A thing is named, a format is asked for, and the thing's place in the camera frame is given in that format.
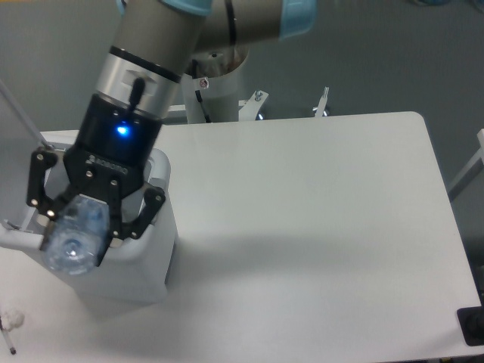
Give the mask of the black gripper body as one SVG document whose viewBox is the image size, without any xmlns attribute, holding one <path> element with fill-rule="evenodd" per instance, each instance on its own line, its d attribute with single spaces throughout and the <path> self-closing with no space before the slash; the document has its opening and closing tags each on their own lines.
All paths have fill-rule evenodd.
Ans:
<svg viewBox="0 0 484 363">
<path fill-rule="evenodd" d="M 127 111 L 94 94 L 76 140 L 64 154 L 70 183 L 80 182 L 92 172 L 92 180 L 80 193 L 108 204 L 110 236 L 111 188 L 119 188 L 123 201 L 151 185 L 144 180 L 144 168 L 162 125 L 160 119 L 146 113 Z"/>
</svg>

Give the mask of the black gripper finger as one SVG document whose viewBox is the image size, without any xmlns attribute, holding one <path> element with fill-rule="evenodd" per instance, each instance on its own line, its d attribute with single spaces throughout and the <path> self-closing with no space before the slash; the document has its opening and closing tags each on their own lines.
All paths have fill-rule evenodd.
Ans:
<svg viewBox="0 0 484 363">
<path fill-rule="evenodd" d="M 58 162 L 58 155 L 46 147 L 39 147 L 31 154 L 26 204 L 37 209 L 47 219 L 40 250 L 47 250 L 54 229 L 60 224 L 60 214 L 82 190 L 82 183 L 69 183 L 64 192 L 51 199 L 45 192 L 45 174 Z"/>
<path fill-rule="evenodd" d="M 119 188 L 111 188 L 111 246 L 119 247 L 127 238 L 139 239 L 161 210 L 166 201 L 164 190 L 145 185 L 143 191 L 144 205 L 138 216 L 130 222 L 123 222 Z"/>
</svg>

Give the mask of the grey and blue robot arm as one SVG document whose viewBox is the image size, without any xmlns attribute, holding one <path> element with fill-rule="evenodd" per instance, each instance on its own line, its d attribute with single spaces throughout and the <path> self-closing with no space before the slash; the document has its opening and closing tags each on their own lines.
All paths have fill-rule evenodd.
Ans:
<svg viewBox="0 0 484 363">
<path fill-rule="evenodd" d="M 105 202 L 101 243 L 138 239 L 163 190 L 144 168 L 192 56 L 308 32 L 314 1 L 130 1 L 73 145 L 31 156 L 26 202 L 48 231 L 77 196 Z"/>
</svg>

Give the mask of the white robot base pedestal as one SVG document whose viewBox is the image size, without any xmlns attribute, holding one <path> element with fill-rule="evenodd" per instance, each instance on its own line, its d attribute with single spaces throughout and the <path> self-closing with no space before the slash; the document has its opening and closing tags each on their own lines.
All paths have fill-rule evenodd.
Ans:
<svg viewBox="0 0 484 363">
<path fill-rule="evenodd" d="M 236 122 L 241 74 L 248 54 L 246 45 L 194 54 L 181 79 L 186 107 L 193 106 L 197 98 L 219 123 Z"/>
</svg>

